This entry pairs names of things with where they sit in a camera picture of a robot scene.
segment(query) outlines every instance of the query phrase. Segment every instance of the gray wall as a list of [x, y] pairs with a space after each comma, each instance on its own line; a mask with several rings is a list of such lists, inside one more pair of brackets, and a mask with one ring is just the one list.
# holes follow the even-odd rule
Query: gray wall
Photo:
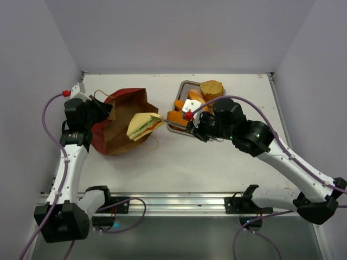
[[[347, 1], [317, 0], [275, 73], [294, 149], [347, 179]], [[347, 204], [346, 195], [339, 201]], [[323, 227], [335, 259], [346, 259], [347, 212]]]
[[273, 72], [314, 0], [46, 0], [80, 69]]
[[[0, 259], [17, 259], [59, 152], [41, 126], [42, 108], [79, 70], [41, 0], [2, 1], [0, 35]], [[48, 111], [56, 136], [62, 105]]]

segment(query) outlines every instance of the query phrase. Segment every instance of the sandwich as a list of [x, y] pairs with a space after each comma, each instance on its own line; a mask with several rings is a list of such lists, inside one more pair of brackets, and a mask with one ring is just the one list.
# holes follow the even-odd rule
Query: sandwich
[[137, 141], [165, 124], [162, 119], [164, 118], [156, 113], [135, 114], [129, 123], [126, 135], [130, 140]]

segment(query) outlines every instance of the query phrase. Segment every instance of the gray tray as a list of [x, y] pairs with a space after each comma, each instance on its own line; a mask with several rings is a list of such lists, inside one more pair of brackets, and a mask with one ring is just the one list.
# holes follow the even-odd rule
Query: gray tray
[[[182, 101], [186, 101], [186, 99], [188, 98], [188, 91], [190, 89], [197, 89], [200, 91], [200, 84], [199, 82], [194, 82], [194, 81], [190, 81], [190, 80], [185, 80], [182, 81], [179, 89], [178, 89], [178, 93], [176, 96], [175, 100], [182, 100]], [[176, 129], [171, 128], [170, 125], [168, 125], [168, 130], [174, 133], [178, 133], [178, 134], [184, 134], [184, 135], [188, 135], [190, 137], [192, 137], [191, 134], [186, 133], [186, 132], [182, 132]]]

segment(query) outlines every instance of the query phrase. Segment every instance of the red cable connector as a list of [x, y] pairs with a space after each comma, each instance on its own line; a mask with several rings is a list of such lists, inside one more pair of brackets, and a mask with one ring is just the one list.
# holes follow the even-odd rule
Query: red cable connector
[[68, 97], [71, 95], [71, 91], [64, 90], [61, 94], [63, 94], [64, 97]]
[[194, 118], [193, 114], [191, 113], [191, 111], [188, 111], [184, 114], [183, 116], [184, 119], [186, 119], [187, 121], [190, 121]]

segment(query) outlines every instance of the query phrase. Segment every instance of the brown paper bag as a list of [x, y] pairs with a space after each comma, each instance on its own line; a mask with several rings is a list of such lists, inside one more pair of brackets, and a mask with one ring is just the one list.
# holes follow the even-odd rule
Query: brown paper bag
[[113, 106], [108, 119], [92, 127], [92, 145], [98, 152], [105, 155], [125, 153], [147, 140], [149, 134], [137, 141], [126, 136], [128, 125], [136, 113], [158, 113], [158, 108], [147, 102], [145, 88], [120, 89], [105, 103]]

